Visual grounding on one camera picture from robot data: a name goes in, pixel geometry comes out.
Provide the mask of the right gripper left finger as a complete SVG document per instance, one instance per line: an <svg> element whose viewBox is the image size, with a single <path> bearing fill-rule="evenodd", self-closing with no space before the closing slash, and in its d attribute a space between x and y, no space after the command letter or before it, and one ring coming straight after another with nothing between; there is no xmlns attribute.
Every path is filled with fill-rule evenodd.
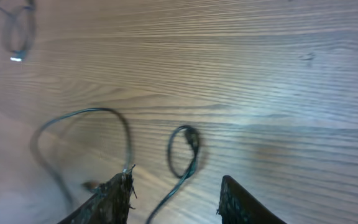
<svg viewBox="0 0 358 224"><path fill-rule="evenodd" d="M58 224L126 224L133 193L132 169L109 181L88 181L82 187L92 196Z"/></svg>

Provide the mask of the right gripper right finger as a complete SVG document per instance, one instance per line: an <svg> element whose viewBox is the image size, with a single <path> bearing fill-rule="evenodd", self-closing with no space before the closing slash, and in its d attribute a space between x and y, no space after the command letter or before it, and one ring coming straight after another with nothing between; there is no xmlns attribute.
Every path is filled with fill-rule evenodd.
<svg viewBox="0 0 358 224"><path fill-rule="evenodd" d="M217 214L222 224L286 224L230 175L222 178Z"/></svg>

